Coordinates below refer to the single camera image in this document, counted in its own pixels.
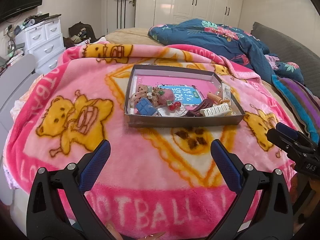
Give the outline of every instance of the white wardrobe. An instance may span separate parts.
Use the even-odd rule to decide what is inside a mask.
[[[135,27],[179,24],[198,18],[237,27],[243,0],[137,0]]]

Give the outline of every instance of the silver bolt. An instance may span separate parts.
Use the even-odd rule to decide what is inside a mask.
[[[245,169],[248,170],[248,171],[252,171],[253,170],[253,166],[251,164],[247,164],[245,166]]]
[[[44,173],[44,172],[45,172],[45,168],[43,168],[43,167],[38,170],[38,173],[39,173],[39,174],[42,174],[42,173]]]
[[[278,174],[278,175],[282,175],[282,171],[281,171],[281,170],[279,170],[279,169],[276,169],[276,174]]]
[[[75,169],[75,167],[76,167],[76,164],[75,163],[70,163],[69,165],[68,165],[68,170],[74,170]]]

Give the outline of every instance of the beige bed sheet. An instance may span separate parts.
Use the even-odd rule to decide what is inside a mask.
[[[128,28],[117,30],[106,36],[106,40],[114,44],[144,44],[144,45],[156,45],[164,46],[148,36],[148,29],[144,28]],[[293,124],[299,131],[303,131],[301,124],[294,116],[290,106],[283,99],[281,94],[276,90],[275,87],[271,86],[267,82],[262,81],[263,85],[268,89],[271,95],[278,101],[282,108],[286,111]]]

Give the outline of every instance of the hand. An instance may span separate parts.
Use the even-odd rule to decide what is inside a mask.
[[[115,226],[111,221],[107,222],[106,227],[116,240],[123,240],[122,236],[115,230]],[[159,240],[164,234],[165,232],[160,232],[140,238],[139,240]]]

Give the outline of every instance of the teal stripe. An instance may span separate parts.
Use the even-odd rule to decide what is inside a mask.
[[[300,119],[306,124],[307,130],[310,133],[311,139],[315,142],[319,142],[319,135],[317,133],[316,128],[313,125],[313,122],[307,112],[303,109],[303,106],[299,103],[296,97],[291,93],[289,89],[286,88],[278,79],[277,76],[272,75],[272,82],[275,87],[282,93],[284,97],[289,100],[290,104],[295,108],[297,111]]]

